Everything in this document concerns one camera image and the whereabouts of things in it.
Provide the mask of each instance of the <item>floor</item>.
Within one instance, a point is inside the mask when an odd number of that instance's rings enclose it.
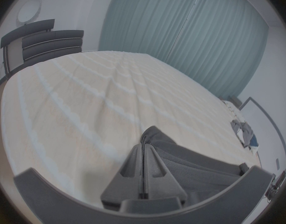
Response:
[[[0,104],[5,84],[6,82],[0,85]],[[25,221],[27,217],[33,224],[40,224],[41,222],[32,213],[19,194],[13,177],[14,174],[4,151],[0,126],[0,223],[28,223]]]

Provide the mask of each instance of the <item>striped bedspread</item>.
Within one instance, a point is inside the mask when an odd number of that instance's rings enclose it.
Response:
[[[131,148],[155,125],[178,145],[232,164],[260,165],[244,149],[218,98],[147,55],[66,55],[7,82],[3,144],[14,174],[35,168],[53,185],[102,207],[100,194]]]

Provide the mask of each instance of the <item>curtain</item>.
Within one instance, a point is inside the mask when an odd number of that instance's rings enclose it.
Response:
[[[99,50],[147,53],[216,96],[238,96],[255,73],[268,26],[247,0],[112,0]]]
[[[167,63],[216,96],[239,95],[255,73],[268,26],[247,0],[198,0]]]
[[[165,61],[196,0],[112,0],[99,50],[147,53]]]

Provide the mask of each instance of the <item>green curtain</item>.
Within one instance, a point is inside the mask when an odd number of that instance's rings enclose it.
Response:
[[[196,0],[112,0],[99,50],[147,53],[165,61]]]
[[[112,0],[99,50],[147,53],[216,96],[239,95],[268,26],[247,0]]]

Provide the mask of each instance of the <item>round mirror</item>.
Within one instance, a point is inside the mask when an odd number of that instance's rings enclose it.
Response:
[[[21,25],[31,22],[38,16],[41,5],[41,0],[29,0],[25,2],[24,5],[21,7],[20,11],[18,12],[18,22]]]

